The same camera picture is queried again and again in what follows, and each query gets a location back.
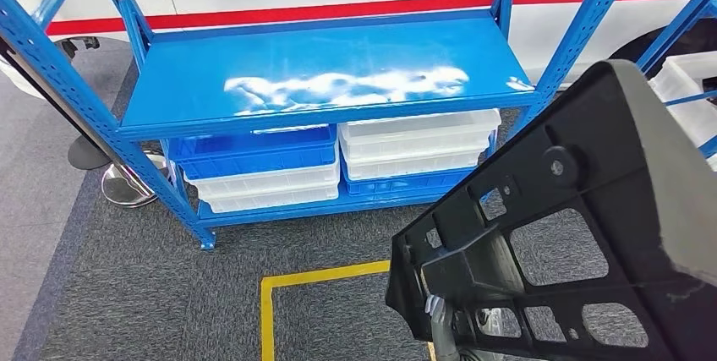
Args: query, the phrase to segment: red stripe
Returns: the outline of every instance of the red stripe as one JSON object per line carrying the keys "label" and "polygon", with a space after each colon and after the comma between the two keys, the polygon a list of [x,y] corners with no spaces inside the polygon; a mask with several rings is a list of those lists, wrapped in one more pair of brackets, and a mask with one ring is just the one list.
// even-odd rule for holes
{"label": "red stripe", "polygon": [[[447,10],[452,8],[479,8],[490,6],[493,0],[390,0],[384,2],[332,4],[302,8],[268,8],[194,14],[167,14],[148,16],[152,29],[181,27],[209,27],[215,25],[247,25],[281,21],[336,19],[372,14],[395,14]],[[582,0],[513,0],[514,4],[576,3]],[[53,21],[47,28],[50,36],[124,31],[120,18]]]}

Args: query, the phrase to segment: blue shelf surface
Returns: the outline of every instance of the blue shelf surface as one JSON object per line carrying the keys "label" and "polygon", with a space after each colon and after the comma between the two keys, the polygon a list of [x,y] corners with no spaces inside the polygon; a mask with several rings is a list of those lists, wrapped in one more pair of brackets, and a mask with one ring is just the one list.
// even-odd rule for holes
{"label": "blue shelf surface", "polygon": [[164,139],[526,106],[486,10],[157,34],[119,133]]}
{"label": "blue shelf surface", "polygon": [[424,189],[390,194],[374,194],[350,196],[346,185],[341,181],[338,185],[338,198],[321,202],[302,203],[253,209],[250,211],[233,211],[214,213],[209,204],[200,201],[199,226],[223,227],[254,222],[293,219],[296,217],[322,216],[349,211],[367,211],[405,205],[433,203],[446,194],[451,188]]}

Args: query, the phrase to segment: black car part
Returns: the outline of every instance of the black car part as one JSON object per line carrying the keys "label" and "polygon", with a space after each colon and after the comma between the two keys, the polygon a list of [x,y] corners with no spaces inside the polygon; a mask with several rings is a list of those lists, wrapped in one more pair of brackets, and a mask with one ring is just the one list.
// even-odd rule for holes
{"label": "black car part", "polygon": [[[639,71],[597,63],[394,236],[386,303],[424,341],[435,295],[454,309],[459,346],[547,359],[717,359],[715,181]],[[491,191],[505,207],[495,217],[481,207]],[[536,282],[521,267],[526,252],[512,234],[548,219],[545,234],[561,213],[584,219],[604,275]],[[538,258],[541,242],[531,247]],[[600,304],[632,312],[644,339],[600,338],[586,320]],[[498,308],[517,320],[513,336],[484,332],[486,311]],[[536,309],[555,334],[539,333]]]}

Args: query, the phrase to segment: rectangular cutout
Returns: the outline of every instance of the rectangular cutout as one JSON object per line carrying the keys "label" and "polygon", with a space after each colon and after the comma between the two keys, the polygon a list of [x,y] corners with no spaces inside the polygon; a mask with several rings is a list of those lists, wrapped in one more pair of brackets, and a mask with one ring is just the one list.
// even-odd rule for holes
{"label": "rectangular cutout", "polygon": [[508,209],[506,209],[506,206],[503,204],[503,196],[501,196],[501,192],[498,191],[498,188],[494,188],[480,200],[480,208],[483,210],[485,220],[487,221],[491,221],[498,216],[503,216],[508,212]]}
{"label": "rectangular cutout", "polygon": [[567,342],[549,306],[525,308],[524,312],[535,338],[542,342]]}
{"label": "rectangular cutout", "polygon": [[475,312],[476,325],[486,336],[511,337],[521,336],[517,317],[509,308],[478,309]]}
{"label": "rectangular cutout", "polygon": [[563,209],[513,230],[510,237],[525,279],[534,286],[606,276],[608,264],[583,215]]}
{"label": "rectangular cutout", "polygon": [[648,346],[648,333],[640,319],[627,306],[617,303],[586,304],[583,323],[597,342],[606,346]]}

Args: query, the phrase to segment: blue plastic bin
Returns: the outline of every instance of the blue plastic bin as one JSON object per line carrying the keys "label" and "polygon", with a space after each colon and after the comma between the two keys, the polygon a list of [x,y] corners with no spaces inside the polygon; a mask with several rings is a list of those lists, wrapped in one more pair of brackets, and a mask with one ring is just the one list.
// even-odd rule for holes
{"label": "blue plastic bin", "polygon": [[463,180],[475,167],[450,169],[402,175],[400,177],[364,179],[352,181],[348,177],[346,162],[341,156],[341,172],[346,183],[346,189],[351,196],[365,196],[370,194],[387,194],[391,192],[408,192],[413,190],[448,191]]}
{"label": "blue plastic bin", "polygon": [[170,159],[189,179],[316,167],[336,162],[335,125],[271,133],[169,140]]}

